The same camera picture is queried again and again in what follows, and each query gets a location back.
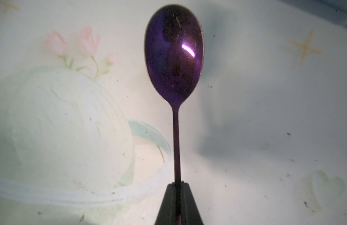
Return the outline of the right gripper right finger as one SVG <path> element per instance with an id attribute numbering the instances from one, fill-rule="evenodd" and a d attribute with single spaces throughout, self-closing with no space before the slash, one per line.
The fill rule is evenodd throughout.
<path id="1" fill-rule="evenodd" d="M 188 183 L 181 184 L 180 225 L 203 225 L 202 218 Z"/>

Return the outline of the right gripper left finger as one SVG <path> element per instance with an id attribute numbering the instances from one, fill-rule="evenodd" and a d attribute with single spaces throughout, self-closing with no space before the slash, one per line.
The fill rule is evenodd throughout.
<path id="1" fill-rule="evenodd" d="M 176 225 L 176 186 L 174 183 L 168 184 L 164 194 L 155 225 Z"/>

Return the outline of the purple spoon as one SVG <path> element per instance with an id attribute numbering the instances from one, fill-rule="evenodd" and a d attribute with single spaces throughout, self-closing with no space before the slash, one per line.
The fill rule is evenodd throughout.
<path id="1" fill-rule="evenodd" d="M 204 38 L 197 17 L 186 7 L 171 4 L 158 9 L 145 32 L 144 55 L 150 80 L 173 112 L 174 184 L 176 218 L 180 225 L 181 157 L 179 109 L 200 79 L 204 61 Z"/>

